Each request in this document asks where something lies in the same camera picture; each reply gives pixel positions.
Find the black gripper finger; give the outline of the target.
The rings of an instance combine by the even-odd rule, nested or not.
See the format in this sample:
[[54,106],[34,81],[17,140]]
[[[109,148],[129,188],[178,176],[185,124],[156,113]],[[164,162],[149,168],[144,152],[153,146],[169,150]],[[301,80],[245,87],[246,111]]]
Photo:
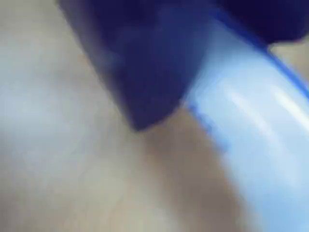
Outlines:
[[309,33],[307,0],[218,0],[217,4],[267,44],[294,42]]
[[208,0],[61,0],[59,7],[136,131],[168,117],[205,58]]

